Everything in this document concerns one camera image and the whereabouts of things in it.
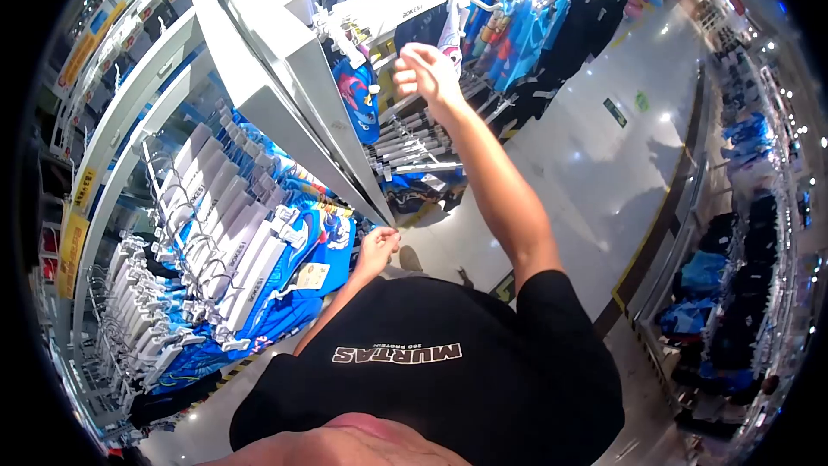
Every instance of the floor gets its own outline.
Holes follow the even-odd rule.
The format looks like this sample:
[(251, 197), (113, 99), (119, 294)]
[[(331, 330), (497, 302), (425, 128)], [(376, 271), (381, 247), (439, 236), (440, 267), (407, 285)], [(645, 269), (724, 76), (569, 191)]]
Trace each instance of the floor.
[[(635, 257), (665, 198), (687, 133), (703, 46), (678, 6), (648, 11), (623, 23), (616, 40), (585, 64), (539, 120), (530, 120), (505, 148), (541, 197), (561, 258), (587, 314), (595, 320)], [(635, 106), (646, 95), (649, 108)], [(622, 128), (603, 105), (609, 98), (627, 119)], [(405, 229), (403, 244), (419, 254), (426, 273), (461, 282), (463, 266), (489, 291), (511, 265), (482, 220), (474, 192), (446, 214), (431, 212)], [(235, 407), (280, 343), (192, 412), (174, 433), (154, 432), (141, 451), (154, 464), (192, 464), (230, 452)], [(598, 463), (673, 464), (680, 439), (640, 344), (623, 319), (607, 335), (624, 384), (627, 427)], [(647, 428), (641, 438), (639, 425)]]
[[(623, 23), (620, 41), (566, 82), (539, 120), (504, 148), (541, 198), (564, 267), (595, 320), (647, 235), (670, 183), (702, 55), (695, 26), (681, 7), (656, 9)], [(649, 110), (635, 107), (643, 92)], [(621, 128), (603, 102), (627, 118)], [(490, 291), (511, 270), (468, 190), (449, 213), (431, 212), (404, 229), (426, 273)]]

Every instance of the black t-shirt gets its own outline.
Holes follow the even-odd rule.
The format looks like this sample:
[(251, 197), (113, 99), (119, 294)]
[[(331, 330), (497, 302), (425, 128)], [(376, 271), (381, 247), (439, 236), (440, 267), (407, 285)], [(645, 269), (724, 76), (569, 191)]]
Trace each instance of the black t-shirt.
[(613, 359), (565, 274), (535, 274), (517, 309), (442, 280), (378, 278), (299, 357), (271, 360), (230, 443), (364, 412), (475, 466), (592, 464), (624, 426)]

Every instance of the yellow price sign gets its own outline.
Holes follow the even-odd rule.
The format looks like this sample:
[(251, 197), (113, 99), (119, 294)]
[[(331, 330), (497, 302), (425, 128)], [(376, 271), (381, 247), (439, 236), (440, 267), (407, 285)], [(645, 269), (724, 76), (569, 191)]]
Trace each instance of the yellow price sign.
[(84, 174), (80, 177), (80, 187), (75, 193), (75, 207), (82, 211), (86, 210), (86, 203), (89, 201), (89, 193), (92, 191), (92, 185), (95, 182), (96, 171), (92, 168), (86, 168)]
[(88, 229), (89, 222), (85, 217), (70, 212), (69, 222), (61, 234), (57, 268), (57, 293), (66, 299), (75, 297), (75, 280)]

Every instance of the right hand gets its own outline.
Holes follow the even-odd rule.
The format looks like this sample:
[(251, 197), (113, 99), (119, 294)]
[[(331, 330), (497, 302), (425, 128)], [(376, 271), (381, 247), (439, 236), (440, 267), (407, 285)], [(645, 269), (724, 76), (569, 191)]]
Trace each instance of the right hand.
[(363, 238), (354, 275), (371, 280), (388, 264), (388, 256), (400, 250), (400, 233), (390, 227), (377, 227)]
[(419, 93), (431, 114), (445, 125), (454, 117), (450, 110), (465, 105), (455, 65), (433, 45), (406, 44), (394, 62), (394, 82), (402, 96)]

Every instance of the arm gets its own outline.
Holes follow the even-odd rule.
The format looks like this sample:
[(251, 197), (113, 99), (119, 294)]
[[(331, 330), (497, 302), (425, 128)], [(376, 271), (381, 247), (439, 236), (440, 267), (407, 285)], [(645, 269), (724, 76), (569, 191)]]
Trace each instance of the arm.
[(390, 227), (377, 227), (363, 239), (359, 251), (359, 259), (354, 268), (354, 273), (348, 277), (345, 286), (339, 289), (334, 300), (322, 312), (316, 320), (316, 324), (310, 328), (302, 340), (296, 345), (293, 355), (298, 357), (302, 349), (313, 340), (313, 337), (336, 316), (345, 305), (374, 277), (383, 271), (388, 263), (388, 256), (400, 250), (400, 234), (396, 229)]
[(512, 262), (515, 291), (540, 271), (563, 271), (540, 199), (463, 99), (449, 58), (436, 47), (408, 44), (394, 65), (400, 93), (419, 92), (454, 141), (483, 220)]

